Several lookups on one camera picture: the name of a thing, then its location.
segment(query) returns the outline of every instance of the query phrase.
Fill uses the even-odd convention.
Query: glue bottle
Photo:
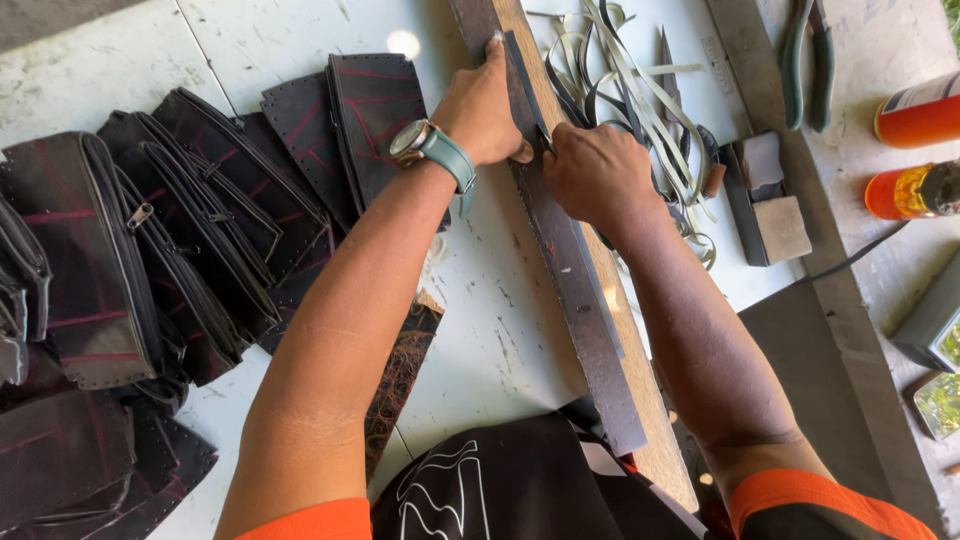
[[[876,111],[874,130],[896,148],[960,138],[960,71],[894,94]]]
[[[960,160],[880,173],[867,185],[867,209],[880,219],[960,213]]]

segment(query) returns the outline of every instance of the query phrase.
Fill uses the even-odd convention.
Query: white table
[[[655,33],[664,23],[675,62],[707,65],[701,39],[719,39],[704,0],[625,4],[627,12],[643,13],[624,33],[637,61],[657,63]],[[530,0],[528,8],[558,7]],[[534,26],[538,37],[545,36],[538,21]],[[329,53],[382,52],[395,31],[419,40],[414,64],[432,110],[453,71],[469,67],[445,0],[148,0],[0,54],[0,147],[60,131],[96,131],[111,110],[150,111],[176,86],[230,115],[259,110],[260,90],[322,70]],[[749,134],[738,95],[723,96],[710,71],[678,79],[684,110],[721,143]],[[720,250],[712,275],[735,309],[803,274],[798,262],[747,266],[722,190],[709,204],[719,220],[705,226]],[[420,280],[446,315],[372,494],[411,456],[448,434],[543,413],[586,391],[507,167],[481,171],[468,223],[453,213],[453,228],[435,240]],[[269,363],[257,348],[244,359],[237,369],[194,389],[181,411],[188,427],[220,449],[220,462],[154,538],[212,535],[236,465],[240,431]]]

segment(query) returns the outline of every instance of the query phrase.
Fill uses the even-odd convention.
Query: craftsman
[[[530,148],[513,123],[502,43],[456,74],[432,120],[477,165]],[[568,124],[544,175],[634,277],[660,381],[747,540],[933,539],[887,503],[839,486],[776,376],[676,229],[628,134]],[[712,538],[657,486],[561,414],[468,430],[367,502],[364,417],[458,187],[433,160],[403,169],[313,284],[244,426],[216,538]]]

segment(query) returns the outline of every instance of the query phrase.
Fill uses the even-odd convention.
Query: leather scrap pile
[[[426,118],[402,55],[331,56],[228,118],[185,88],[0,155],[0,536],[143,538],[216,449],[174,420],[276,350]],[[449,213],[439,231],[450,226]],[[368,417],[382,455],[443,311],[421,293]]]

